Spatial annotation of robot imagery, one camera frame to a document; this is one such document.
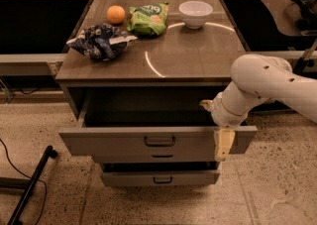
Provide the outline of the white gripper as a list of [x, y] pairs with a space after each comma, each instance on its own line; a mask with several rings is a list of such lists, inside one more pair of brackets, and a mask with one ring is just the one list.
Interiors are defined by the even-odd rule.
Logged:
[[218, 93], [213, 100], [201, 100], [199, 105], [211, 112], [213, 121], [221, 127], [214, 132], [214, 157], [216, 162], [223, 162], [229, 156], [235, 140], [235, 131], [232, 129], [238, 128], [247, 119], [248, 114], [239, 115], [228, 110], [224, 105], [222, 92]]

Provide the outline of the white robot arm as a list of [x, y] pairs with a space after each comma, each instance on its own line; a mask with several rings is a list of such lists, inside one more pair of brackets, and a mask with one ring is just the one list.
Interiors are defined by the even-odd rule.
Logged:
[[231, 66], [231, 82], [212, 100], [200, 105], [211, 113], [218, 126], [214, 131], [215, 160], [228, 157], [235, 131], [249, 112], [270, 100], [277, 100], [313, 122], [317, 122], [317, 80], [292, 72], [281, 57], [247, 54]]

